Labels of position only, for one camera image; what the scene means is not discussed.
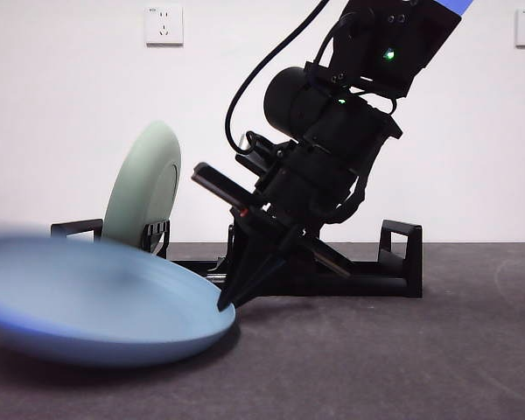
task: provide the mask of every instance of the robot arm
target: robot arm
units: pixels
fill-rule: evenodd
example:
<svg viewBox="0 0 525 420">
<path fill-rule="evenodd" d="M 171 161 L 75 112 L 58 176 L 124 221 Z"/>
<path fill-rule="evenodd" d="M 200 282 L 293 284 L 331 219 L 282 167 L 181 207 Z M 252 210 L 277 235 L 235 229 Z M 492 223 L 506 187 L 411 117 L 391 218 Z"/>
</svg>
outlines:
<svg viewBox="0 0 525 420">
<path fill-rule="evenodd" d="M 461 7 L 471 2 L 453 1 Z M 233 258 L 221 310 L 259 296 L 265 284 L 281 277 L 314 271 L 316 264 L 340 277 L 354 274 L 354 264 L 320 241 L 319 230 L 357 211 L 383 144 L 402 136 L 391 116 L 396 100 L 407 95 L 461 20 L 448 3 L 351 0 L 316 59 L 304 68 L 283 70 L 268 87 L 265 116 L 291 140 L 273 144 L 249 132 L 248 150 L 235 148 L 236 160 L 259 177 L 255 191 L 247 192 L 207 164 L 197 166 L 192 178 L 228 202 L 234 216 Z M 322 66 L 331 41 L 331 62 Z M 367 94 L 389 98 L 393 112 L 371 107 L 362 97 Z"/>
</svg>

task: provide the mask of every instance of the dish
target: dish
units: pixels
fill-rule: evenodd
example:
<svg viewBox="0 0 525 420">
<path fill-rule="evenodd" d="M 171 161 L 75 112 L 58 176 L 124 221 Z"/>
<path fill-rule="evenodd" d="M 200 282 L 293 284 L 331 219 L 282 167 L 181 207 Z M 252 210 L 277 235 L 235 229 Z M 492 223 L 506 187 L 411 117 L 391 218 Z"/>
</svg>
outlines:
<svg viewBox="0 0 525 420">
<path fill-rule="evenodd" d="M 0 339 L 40 358 L 96 367 L 177 361 L 234 323 L 201 276 L 129 246 L 0 239 Z"/>
</svg>

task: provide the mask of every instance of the table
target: table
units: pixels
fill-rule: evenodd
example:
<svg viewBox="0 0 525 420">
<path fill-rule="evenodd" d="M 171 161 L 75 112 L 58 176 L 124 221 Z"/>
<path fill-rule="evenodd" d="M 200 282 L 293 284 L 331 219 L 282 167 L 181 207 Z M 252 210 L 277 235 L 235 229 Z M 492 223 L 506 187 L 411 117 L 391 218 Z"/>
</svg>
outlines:
<svg viewBox="0 0 525 420">
<path fill-rule="evenodd" d="M 423 279 L 424 299 L 258 298 L 216 346 L 162 367 L 66 367 L 0 347 L 0 419 L 525 419 L 525 244 L 426 244 Z"/>
</svg>

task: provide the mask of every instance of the black metal stand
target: black metal stand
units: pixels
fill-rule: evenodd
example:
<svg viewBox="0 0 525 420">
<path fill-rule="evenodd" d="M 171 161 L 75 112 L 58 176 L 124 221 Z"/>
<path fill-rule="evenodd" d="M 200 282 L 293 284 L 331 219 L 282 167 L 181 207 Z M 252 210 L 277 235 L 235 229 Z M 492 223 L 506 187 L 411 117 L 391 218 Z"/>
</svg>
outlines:
<svg viewBox="0 0 525 420">
<path fill-rule="evenodd" d="M 227 255 L 218 261 L 174 261 L 223 288 L 233 255 L 230 226 Z M 407 237 L 406 256 L 392 252 L 391 235 Z M 385 220 L 376 262 L 352 262 L 350 276 L 330 271 L 320 262 L 303 272 L 290 268 L 258 291 L 258 296 L 399 296 L 422 297 L 422 227 Z"/>
<path fill-rule="evenodd" d="M 151 244 L 160 235 L 164 239 L 156 255 L 167 258 L 171 224 L 168 220 L 144 227 L 142 249 L 151 252 Z M 51 234 L 68 236 L 94 231 L 94 240 L 102 235 L 102 220 L 82 220 L 58 223 L 51 226 Z M 392 252 L 392 234 L 407 237 L 406 256 Z M 220 288 L 226 284 L 226 276 L 234 257 L 235 228 L 227 232 L 227 253 L 217 260 L 186 260 L 174 263 L 205 277 Z M 385 220 L 381 227 L 381 239 L 376 262 L 352 261 L 349 276 L 339 276 L 321 262 L 306 267 L 289 267 L 281 275 L 267 282 L 257 296 L 400 296 L 422 297 L 422 227 L 392 220 Z"/>
</svg>

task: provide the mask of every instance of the black cable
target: black cable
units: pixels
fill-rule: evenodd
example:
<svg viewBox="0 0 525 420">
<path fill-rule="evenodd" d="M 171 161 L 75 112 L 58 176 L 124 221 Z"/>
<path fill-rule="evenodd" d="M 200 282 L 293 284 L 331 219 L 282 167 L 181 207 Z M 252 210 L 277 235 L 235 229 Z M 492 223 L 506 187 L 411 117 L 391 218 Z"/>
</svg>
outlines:
<svg viewBox="0 0 525 420">
<path fill-rule="evenodd" d="M 243 93 L 253 81 L 253 79 L 263 70 L 263 68 L 269 64 L 269 62 L 274 59 L 286 46 L 288 46 L 291 41 L 293 41 L 295 38 L 298 37 L 298 35 L 304 31 L 304 29 L 310 25 L 310 23 L 317 17 L 317 15 L 325 8 L 326 4 L 329 3 L 330 0 L 321 0 L 314 11 L 311 12 L 311 14 L 302 22 L 302 24 L 294 31 L 292 32 L 288 38 L 286 38 L 284 41 L 282 41 L 274 50 L 270 52 L 269 55 L 267 55 L 257 67 L 255 67 L 255 70 L 251 72 L 251 74 L 248 76 L 248 78 L 243 82 L 239 90 L 234 96 L 234 99 L 231 101 L 231 104 L 229 105 L 229 109 L 227 110 L 226 114 L 226 138 L 229 145 L 232 147 L 232 149 L 239 153 L 240 155 L 248 155 L 251 153 L 256 146 L 256 141 L 254 141 L 248 149 L 244 150 L 241 147 L 239 147 L 234 140 L 234 137 L 231 134 L 231 117 L 234 113 L 235 106 L 237 105 L 237 102 L 241 99 Z"/>
</svg>

